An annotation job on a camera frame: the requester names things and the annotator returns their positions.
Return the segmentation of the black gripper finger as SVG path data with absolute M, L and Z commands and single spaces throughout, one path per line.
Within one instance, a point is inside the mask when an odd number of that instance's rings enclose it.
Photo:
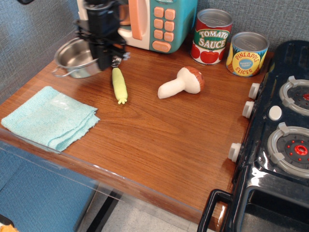
M 89 49 L 93 59 L 98 59 L 98 46 L 95 43 L 89 42 Z
M 98 67 L 101 71 L 104 71 L 112 65 L 111 51 L 99 45 L 97 47 L 97 52 L 98 52 Z

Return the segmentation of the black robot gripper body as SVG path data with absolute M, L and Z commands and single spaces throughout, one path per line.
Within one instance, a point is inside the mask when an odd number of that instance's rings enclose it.
M 79 4 L 79 19 L 74 23 L 77 35 L 86 42 L 101 45 L 111 51 L 112 56 L 130 58 L 126 51 L 126 41 L 118 33 L 120 22 L 120 4 Z

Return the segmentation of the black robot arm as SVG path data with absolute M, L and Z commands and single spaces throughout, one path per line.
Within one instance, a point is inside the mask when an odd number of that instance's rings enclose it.
M 122 60 L 130 58 L 126 41 L 118 33 L 121 5 L 120 0 L 83 0 L 87 19 L 74 22 L 77 36 L 88 43 L 92 58 L 102 71 L 112 65 L 115 56 Z

